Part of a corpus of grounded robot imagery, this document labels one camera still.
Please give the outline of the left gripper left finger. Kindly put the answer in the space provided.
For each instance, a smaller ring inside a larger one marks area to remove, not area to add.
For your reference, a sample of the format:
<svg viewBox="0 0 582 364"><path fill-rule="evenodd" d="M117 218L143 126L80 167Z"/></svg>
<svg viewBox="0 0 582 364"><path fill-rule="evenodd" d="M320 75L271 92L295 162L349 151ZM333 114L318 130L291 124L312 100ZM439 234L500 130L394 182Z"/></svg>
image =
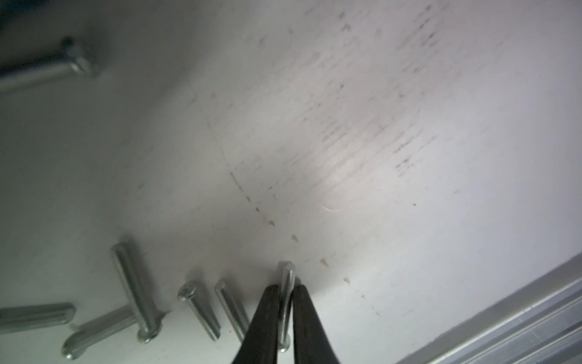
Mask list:
<svg viewBox="0 0 582 364"><path fill-rule="evenodd" d="M279 306L280 287L267 286L232 364L274 364L277 362Z"/></svg>

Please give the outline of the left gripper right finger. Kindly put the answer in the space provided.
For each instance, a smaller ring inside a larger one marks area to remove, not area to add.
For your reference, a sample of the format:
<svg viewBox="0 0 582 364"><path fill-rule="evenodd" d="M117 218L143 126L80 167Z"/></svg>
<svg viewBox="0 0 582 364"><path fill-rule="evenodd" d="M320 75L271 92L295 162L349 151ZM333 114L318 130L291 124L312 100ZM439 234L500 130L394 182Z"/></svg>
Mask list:
<svg viewBox="0 0 582 364"><path fill-rule="evenodd" d="M295 364L339 364L305 285L293 291Z"/></svg>

